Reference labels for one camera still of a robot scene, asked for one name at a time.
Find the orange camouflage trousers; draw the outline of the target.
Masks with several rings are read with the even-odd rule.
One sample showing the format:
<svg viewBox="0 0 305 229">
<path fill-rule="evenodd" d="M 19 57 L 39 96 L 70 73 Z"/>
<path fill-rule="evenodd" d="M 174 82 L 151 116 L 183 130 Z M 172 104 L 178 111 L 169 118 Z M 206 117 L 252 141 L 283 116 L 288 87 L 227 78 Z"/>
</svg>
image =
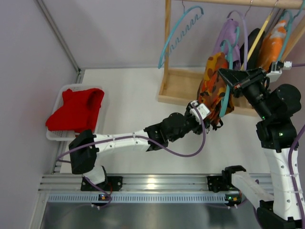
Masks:
<svg viewBox="0 0 305 229">
<path fill-rule="evenodd" d="M 203 103 L 209 110 L 210 114 L 204 119 L 206 129 L 217 130 L 224 124 L 220 118 L 221 100 L 224 99 L 226 84 L 222 77 L 218 76 L 218 70 L 228 68 L 228 62 L 223 52 L 208 58 L 203 79 L 200 82 L 197 91 L 197 100 Z"/>
</svg>

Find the teal hanger with trousers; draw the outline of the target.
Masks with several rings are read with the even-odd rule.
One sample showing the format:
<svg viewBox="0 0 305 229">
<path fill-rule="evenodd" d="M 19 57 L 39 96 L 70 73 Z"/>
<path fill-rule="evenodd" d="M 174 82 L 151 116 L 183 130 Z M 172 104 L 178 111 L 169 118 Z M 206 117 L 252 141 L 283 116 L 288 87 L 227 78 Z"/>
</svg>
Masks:
<svg viewBox="0 0 305 229">
<path fill-rule="evenodd" d="M 230 98 L 230 90 L 233 87 L 233 77 L 232 77 L 232 72 L 233 72 L 233 51 L 235 46 L 237 45 L 239 35 L 240 35 L 240 29 L 237 26 L 235 31 L 235 40 L 234 43 L 231 44 L 228 39 L 225 39 L 221 42 L 221 51 L 225 50 L 225 46 L 228 48 L 228 52 L 225 55 L 225 59 L 228 61 L 229 68 L 220 70 L 220 76 L 226 83 L 226 90 L 225 90 L 225 95 L 221 100 L 221 109 L 219 113 L 219 117 L 224 117 L 227 111 L 227 107 L 229 105 L 229 98 Z"/>
</svg>

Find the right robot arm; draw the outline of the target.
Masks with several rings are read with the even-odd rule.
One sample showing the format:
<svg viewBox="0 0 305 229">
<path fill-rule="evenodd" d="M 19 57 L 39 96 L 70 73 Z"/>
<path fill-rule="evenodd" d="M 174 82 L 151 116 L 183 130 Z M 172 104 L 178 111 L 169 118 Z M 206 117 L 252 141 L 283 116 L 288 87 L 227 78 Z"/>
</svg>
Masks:
<svg viewBox="0 0 305 229">
<path fill-rule="evenodd" d="M 273 193 L 265 191 L 242 166 L 222 171 L 226 186 L 241 191 L 255 209 L 264 229 L 302 229 L 305 199 L 298 172 L 298 141 L 291 117 L 301 109 L 301 94 L 290 84 L 268 89 L 269 78 L 262 68 L 217 72 L 234 97 L 244 96 L 260 116 L 256 133 L 267 158 Z"/>
</svg>

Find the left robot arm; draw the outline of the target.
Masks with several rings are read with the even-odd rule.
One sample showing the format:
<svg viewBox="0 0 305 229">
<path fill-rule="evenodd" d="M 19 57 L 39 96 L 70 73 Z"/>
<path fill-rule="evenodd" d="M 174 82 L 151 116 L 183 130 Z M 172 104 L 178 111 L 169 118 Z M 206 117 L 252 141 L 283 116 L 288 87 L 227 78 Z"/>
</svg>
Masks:
<svg viewBox="0 0 305 229">
<path fill-rule="evenodd" d="M 84 175 L 93 184 L 105 184 L 107 175 L 100 160 L 102 156 L 131 151 L 157 151 L 164 149 L 176 156 L 182 156 L 168 148 L 170 142 L 183 138 L 189 132 L 197 135 L 205 130 L 204 119 L 210 114 L 203 104 L 193 108 L 190 104 L 185 114 L 172 113 L 160 123 L 143 130 L 119 134 L 94 134 L 90 129 L 80 133 L 70 144 L 71 171 Z"/>
</svg>

